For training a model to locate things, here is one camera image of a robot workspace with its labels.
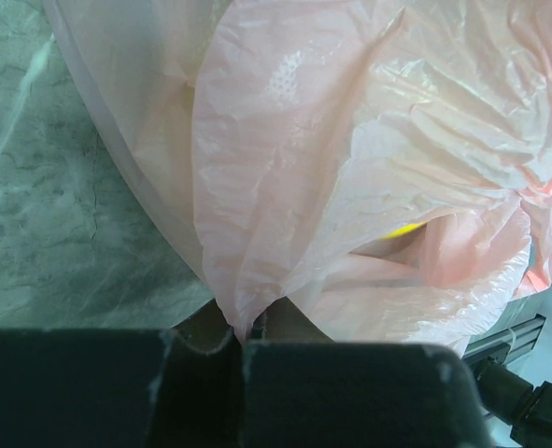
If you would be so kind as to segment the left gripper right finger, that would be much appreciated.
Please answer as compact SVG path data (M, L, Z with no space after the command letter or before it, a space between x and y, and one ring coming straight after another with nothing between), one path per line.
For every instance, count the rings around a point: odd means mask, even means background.
M247 447L489 447L474 379L430 344L249 343Z

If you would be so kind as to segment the pink plastic bag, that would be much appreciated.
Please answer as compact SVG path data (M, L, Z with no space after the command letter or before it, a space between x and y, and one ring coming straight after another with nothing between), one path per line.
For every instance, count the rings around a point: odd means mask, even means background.
M121 175L240 339L286 297L337 341L462 350L550 287L552 1L44 8Z

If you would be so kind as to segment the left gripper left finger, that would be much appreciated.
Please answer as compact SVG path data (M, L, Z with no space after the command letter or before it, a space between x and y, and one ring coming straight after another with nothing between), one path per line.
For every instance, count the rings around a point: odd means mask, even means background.
M0 447L234 447L230 356L173 330L0 330Z

